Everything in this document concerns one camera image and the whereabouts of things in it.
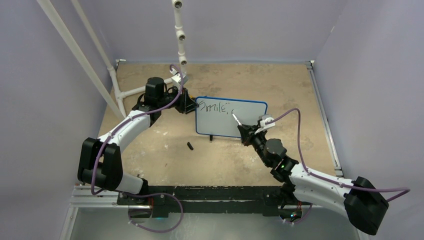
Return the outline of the white whiteboard marker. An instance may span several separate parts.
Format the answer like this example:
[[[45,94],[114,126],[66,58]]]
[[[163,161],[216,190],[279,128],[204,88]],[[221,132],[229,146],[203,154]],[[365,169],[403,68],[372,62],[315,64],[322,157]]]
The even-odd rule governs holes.
[[[239,121],[239,119],[237,118],[237,116],[236,116],[234,113],[231,113],[231,115],[233,116],[233,118],[235,119],[235,121],[237,122],[237,124],[238,124],[239,126],[241,126],[241,125],[242,125],[242,123]]]

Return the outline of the blue framed whiteboard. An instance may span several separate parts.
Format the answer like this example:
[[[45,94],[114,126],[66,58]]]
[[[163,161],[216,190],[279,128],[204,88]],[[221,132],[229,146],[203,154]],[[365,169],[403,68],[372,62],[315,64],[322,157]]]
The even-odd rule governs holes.
[[[256,125],[259,116],[265,115],[265,101],[199,96],[196,98],[195,132],[199,135],[240,138],[234,113],[245,125]]]

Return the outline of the black marker cap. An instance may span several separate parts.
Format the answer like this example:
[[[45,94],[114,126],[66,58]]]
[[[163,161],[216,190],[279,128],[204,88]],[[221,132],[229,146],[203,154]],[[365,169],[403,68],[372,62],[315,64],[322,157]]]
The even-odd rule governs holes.
[[[192,144],[190,142],[187,142],[187,146],[190,150],[192,150],[192,151],[194,150],[194,147],[192,146]]]

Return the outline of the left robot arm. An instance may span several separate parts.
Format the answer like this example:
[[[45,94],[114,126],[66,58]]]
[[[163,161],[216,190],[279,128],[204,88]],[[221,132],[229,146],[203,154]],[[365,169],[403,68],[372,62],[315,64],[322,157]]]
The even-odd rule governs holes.
[[[181,114],[188,114],[198,106],[185,87],[168,88],[164,79],[150,77],[145,92],[122,122],[98,138],[88,137],[83,141],[77,179],[102,190],[127,193],[138,205],[146,203],[148,182],[124,172],[122,153],[159,119],[162,110],[174,108]]]

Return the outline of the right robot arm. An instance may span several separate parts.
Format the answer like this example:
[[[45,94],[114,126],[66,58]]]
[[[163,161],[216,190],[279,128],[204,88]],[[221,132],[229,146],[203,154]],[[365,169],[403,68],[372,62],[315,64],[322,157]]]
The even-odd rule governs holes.
[[[256,125],[238,124],[241,142],[252,146],[270,174],[285,187],[280,196],[288,204],[296,200],[321,206],[346,217],[358,230],[376,235],[389,208],[388,201],[364,177],[355,180],[305,170],[292,159],[278,138],[266,139],[265,131],[257,133]]]

